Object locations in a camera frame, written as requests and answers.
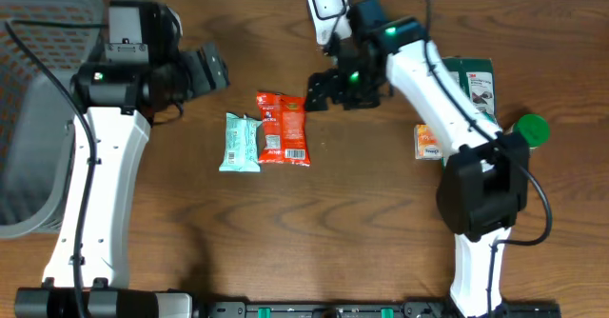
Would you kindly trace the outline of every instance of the gray bin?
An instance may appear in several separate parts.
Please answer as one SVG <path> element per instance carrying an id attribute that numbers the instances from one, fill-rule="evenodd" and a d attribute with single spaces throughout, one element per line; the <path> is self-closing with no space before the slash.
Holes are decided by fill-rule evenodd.
<path id="1" fill-rule="evenodd" d="M 0 0 L 0 238 L 58 232 L 71 174 L 73 112 L 12 42 L 6 19 L 101 23 L 102 0 Z M 99 30 L 13 25 L 69 89 Z"/>

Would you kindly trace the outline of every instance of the green lid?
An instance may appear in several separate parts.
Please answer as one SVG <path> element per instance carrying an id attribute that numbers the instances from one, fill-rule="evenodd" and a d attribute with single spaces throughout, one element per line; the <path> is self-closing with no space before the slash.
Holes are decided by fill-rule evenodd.
<path id="1" fill-rule="evenodd" d="M 531 148 L 539 147 L 550 138 L 550 125 L 538 114 L 523 115 L 514 131 L 519 131 Z"/>

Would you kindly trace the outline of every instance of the green package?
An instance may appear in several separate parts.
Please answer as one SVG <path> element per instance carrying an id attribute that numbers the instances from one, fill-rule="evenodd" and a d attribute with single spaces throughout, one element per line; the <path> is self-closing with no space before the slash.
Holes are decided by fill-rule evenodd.
<path id="1" fill-rule="evenodd" d="M 486 113 L 491 121 L 497 123 L 495 74 L 491 60 L 447 57 L 442 61 L 476 109 Z"/>

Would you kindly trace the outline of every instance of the brown wood surface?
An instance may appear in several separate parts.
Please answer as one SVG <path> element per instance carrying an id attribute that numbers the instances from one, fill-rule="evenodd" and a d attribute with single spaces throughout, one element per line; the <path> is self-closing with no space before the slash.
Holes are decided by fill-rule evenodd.
<path id="1" fill-rule="evenodd" d="M 421 122 L 398 95 L 377 109 L 307 115 L 312 166 L 220 173 L 225 113 L 259 117 L 259 89 L 304 95 L 330 62 L 316 50 L 305 0 L 157 0 L 182 17 L 182 48 L 215 41 L 229 89 L 154 129 L 129 233 L 131 286 L 252 301 L 402 301 L 444 296 L 453 236 L 437 212 L 438 162 L 416 161 Z M 393 17 L 420 0 L 383 0 Z M 552 128 L 531 170 L 554 213 L 550 239 L 508 247 L 508 300 L 555 299 L 564 317 L 609 316 L 609 0 L 435 0 L 442 55 L 493 59 L 506 128 L 534 111 Z M 513 237 L 544 224 L 533 191 Z M 0 241 L 0 315 L 40 284 L 55 237 Z"/>

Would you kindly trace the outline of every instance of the red packet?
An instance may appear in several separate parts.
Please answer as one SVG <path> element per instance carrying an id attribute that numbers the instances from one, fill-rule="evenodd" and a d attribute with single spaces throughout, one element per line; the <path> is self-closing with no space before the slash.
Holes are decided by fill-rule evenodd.
<path id="1" fill-rule="evenodd" d="M 266 147 L 258 162 L 310 166 L 305 138 L 305 99 L 274 93 L 258 93 Z"/>

